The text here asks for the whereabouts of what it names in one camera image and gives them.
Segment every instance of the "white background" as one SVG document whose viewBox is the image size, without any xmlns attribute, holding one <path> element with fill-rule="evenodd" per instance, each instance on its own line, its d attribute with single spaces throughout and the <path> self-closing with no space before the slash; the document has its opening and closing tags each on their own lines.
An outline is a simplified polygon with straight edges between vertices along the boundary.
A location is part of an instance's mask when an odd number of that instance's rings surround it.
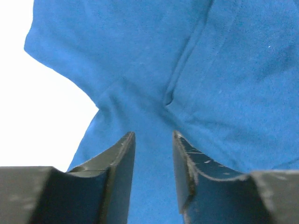
<svg viewBox="0 0 299 224">
<path fill-rule="evenodd" d="M 0 1 L 0 166 L 66 171 L 97 108 L 24 51 L 32 8 L 33 0 Z"/>
</svg>

